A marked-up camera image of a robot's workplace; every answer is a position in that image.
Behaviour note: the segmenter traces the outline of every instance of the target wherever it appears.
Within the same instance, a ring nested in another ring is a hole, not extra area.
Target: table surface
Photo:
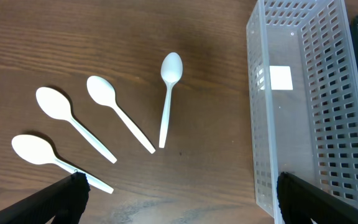
[[[349,17],[358,0],[347,0]],[[68,174],[11,147],[18,134],[52,139],[59,155],[114,187],[91,188],[81,223],[273,223],[255,203],[246,22],[255,0],[0,0],[0,210]],[[178,52],[165,149],[150,154],[116,113],[97,105],[99,75],[154,146],[165,98],[162,60]],[[118,158],[109,163],[35,91],[70,96],[77,119]]]

